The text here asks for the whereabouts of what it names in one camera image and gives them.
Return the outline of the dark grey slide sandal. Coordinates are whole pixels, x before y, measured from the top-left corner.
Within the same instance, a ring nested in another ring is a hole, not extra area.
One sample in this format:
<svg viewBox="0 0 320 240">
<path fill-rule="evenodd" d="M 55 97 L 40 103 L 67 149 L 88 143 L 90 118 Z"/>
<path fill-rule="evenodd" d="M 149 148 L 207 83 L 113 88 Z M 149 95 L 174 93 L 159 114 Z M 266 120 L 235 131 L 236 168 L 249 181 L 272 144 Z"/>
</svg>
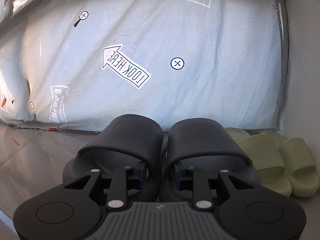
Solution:
<svg viewBox="0 0 320 240">
<path fill-rule="evenodd" d="M 254 183 L 261 179 L 253 162 L 218 122 L 193 118 L 177 122 L 169 130 L 167 164 L 159 199 L 161 202 L 184 202 L 192 199 L 191 169 L 203 170 L 212 197 L 217 197 L 217 175 L 231 171 Z"/>
<path fill-rule="evenodd" d="M 125 114 L 115 118 L 87 145 L 78 150 L 63 169 L 63 182 L 92 170 L 111 177 L 117 168 L 136 168 L 139 190 L 131 189 L 128 199 L 135 202 L 157 200 L 162 180 L 163 156 L 168 141 L 162 128 L 150 118 Z"/>
</svg>

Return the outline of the green slide sandal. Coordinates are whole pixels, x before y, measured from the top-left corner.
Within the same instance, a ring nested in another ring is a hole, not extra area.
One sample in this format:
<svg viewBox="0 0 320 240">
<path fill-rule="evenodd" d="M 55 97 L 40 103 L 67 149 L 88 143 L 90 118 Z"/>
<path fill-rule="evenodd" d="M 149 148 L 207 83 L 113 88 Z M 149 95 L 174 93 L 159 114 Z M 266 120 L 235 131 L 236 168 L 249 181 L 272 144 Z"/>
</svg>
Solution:
<svg viewBox="0 0 320 240">
<path fill-rule="evenodd" d="M 274 131 L 264 131 L 273 139 L 285 164 L 285 176 L 292 186 L 292 193 L 297 197 L 311 197 L 319 189 L 319 177 L 316 164 L 303 138 L 287 139 Z"/>
<path fill-rule="evenodd" d="M 226 131 L 249 156 L 258 171 L 261 184 L 285 197 L 292 193 L 292 186 L 285 176 L 286 167 L 270 135 L 250 135 L 246 131 L 227 127 Z"/>
</svg>

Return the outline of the white printed bed sheet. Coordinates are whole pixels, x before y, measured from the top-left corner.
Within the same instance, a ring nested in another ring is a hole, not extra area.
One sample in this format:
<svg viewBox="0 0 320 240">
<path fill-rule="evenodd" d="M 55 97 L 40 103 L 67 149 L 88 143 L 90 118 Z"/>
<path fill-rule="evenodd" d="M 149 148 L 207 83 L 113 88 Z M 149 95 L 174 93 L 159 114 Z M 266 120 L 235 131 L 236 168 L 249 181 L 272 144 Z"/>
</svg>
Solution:
<svg viewBox="0 0 320 240">
<path fill-rule="evenodd" d="M 280 0 L 1 0 L 1 122 L 101 131 L 123 114 L 277 129 Z"/>
</svg>

